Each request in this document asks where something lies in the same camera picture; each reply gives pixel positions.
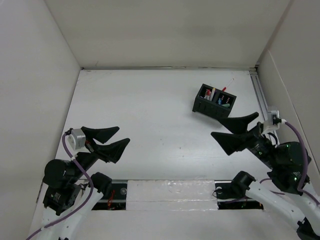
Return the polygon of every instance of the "purple cable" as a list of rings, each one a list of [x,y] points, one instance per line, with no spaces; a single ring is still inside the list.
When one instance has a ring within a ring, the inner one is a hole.
[[[67,147],[67,144],[66,144],[66,136],[67,134],[64,133],[63,136],[62,136],[62,145],[63,145],[63,148],[66,152],[66,154],[68,154],[68,156],[70,158],[73,157],[72,153],[69,151],[68,147]],[[80,169],[80,171],[83,173],[83,175],[88,179],[89,183],[90,183],[90,192],[89,192],[89,195],[88,197],[84,200],[84,202],[78,206],[75,210],[73,210],[72,212],[68,213],[67,215],[65,215],[64,217],[58,219],[58,220],[55,220],[53,222],[50,222],[49,224],[45,225],[44,228],[47,229],[47,228],[50,228],[52,227],[53,225],[56,225],[58,223],[61,223],[62,221],[66,220],[67,218],[69,218],[70,216],[72,216],[73,214],[75,214],[77,211],[79,211],[84,205],[86,205],[86,203],[89,201],[92,193],[94,192],[94,183],[92,182],[92,179],[91,177],[88,175],[88,173],[86,172],[86,170],[84,170],[84,168],[79,164],[79,162],[76,160],[76,159],[73,159],[73,162],[74,164]],[[42,231],[41,228],[39,228],[37,231],[35,231],[34,233],[32,233],[26,240],[30,240],[32,239],[35,235],[37,235],[38,233],[40,233]]]
[[[264,181],[268,181],[268,180],[271,180],[270,178],[264,178],[262,179],[259,183],[262,184]],[[277,191],[270,191],[274,194],[277,194],[277,195],[285,195],[283,192],[277,192]]]
[[[318,205],[320,205],[320,202],[318,201],[318,199],[316,199],[311,193],[309,193],[306,190],[302,189],[302,187],[304,186],[306,177],[307,177],[307,172],[308,172],[308,157],[307,157],[307,150],[306,150],[304,141],[303,141],[300,133],[298,132],[298,130],[294,126],[292,126],[287,121],[284,124],[287,125],[289,128],[291,128],[292,131],[294,131],[295,135],[297,136],[297,138],[299,140],[299,143],[300,143],[300,146],[301,146],[301,150],[302,150],[303,170],[302,170],[302,174],[301,174],[301,178],[300,178],[297,190],[299,192],[302,192],[302,193],[308,195],[315,202],[315,204],[318,206]]]

